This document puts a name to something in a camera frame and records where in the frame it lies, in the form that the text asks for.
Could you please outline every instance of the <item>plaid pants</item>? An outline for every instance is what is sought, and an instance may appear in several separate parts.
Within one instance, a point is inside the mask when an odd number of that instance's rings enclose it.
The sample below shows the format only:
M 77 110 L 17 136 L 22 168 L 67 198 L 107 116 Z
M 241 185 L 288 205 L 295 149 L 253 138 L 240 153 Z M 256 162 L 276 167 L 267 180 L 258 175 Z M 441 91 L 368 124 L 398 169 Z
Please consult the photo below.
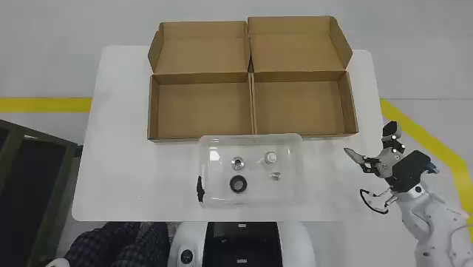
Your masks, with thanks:
M 166 267 L 166 223 L 153 223 L 137 237 L 139 230 L 140 223 L 107 223 L 79 235 L 64 258 L 71 267 Z

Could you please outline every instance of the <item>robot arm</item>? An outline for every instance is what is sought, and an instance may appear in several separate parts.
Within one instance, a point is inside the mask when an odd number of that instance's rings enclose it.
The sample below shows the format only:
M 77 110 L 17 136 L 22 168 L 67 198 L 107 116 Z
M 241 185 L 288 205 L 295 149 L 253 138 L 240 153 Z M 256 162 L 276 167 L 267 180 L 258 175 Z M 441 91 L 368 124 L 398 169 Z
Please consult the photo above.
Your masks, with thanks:
M 363 172 L 373 173 L 389 184 L 379 195 L 360 189 L 362 200 L 379 214 L 387 214 L 392 203 L 398 204 L 404 225 L 418 240 L 418 267 L 473 266 L 473 247 L 466 224 L 469 216 L 429 192 L 421 175 L 438 173 L 438 169 L 420 151 L 404 156 L 405 146 L 398 142 L 400 137 L 401 128 L 391 121 L 383 128 L 383 150 L 377 157 L 368 158 L 345 148 Z

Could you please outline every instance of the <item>button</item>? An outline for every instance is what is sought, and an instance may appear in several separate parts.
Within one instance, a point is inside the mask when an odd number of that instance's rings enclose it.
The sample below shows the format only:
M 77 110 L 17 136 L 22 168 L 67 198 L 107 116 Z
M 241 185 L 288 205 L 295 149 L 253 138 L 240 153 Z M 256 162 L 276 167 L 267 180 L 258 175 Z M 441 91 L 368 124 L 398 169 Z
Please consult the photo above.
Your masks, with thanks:
M 194 254 L 192 254 L 192 251 L 190 249 L 186 249 L 180 254 L 180 261 L 183 264 L 190 264 L 193 258 Z

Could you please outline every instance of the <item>brown cardboard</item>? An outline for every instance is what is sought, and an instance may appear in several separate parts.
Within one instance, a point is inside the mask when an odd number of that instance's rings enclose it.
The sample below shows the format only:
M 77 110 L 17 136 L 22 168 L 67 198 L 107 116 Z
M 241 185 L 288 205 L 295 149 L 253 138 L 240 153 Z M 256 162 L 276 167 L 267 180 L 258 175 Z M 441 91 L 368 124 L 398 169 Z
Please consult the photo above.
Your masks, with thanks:
M 352 50 L 331 16 L 248 19 L 256 133 L 307 137 L 358 132 Z
M 244 21 L 162 23 L 148 57 L 148 139 L 254 133 Z

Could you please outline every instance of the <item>clear plastic container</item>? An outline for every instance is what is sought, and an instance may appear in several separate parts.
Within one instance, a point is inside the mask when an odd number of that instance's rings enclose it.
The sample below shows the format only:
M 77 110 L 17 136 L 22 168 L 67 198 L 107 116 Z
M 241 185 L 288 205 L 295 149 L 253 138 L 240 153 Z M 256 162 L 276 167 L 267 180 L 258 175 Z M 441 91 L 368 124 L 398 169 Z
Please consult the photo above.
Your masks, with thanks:
M 303 199 L 300 135 L 206 135 L 199 150 L 203 206 Z

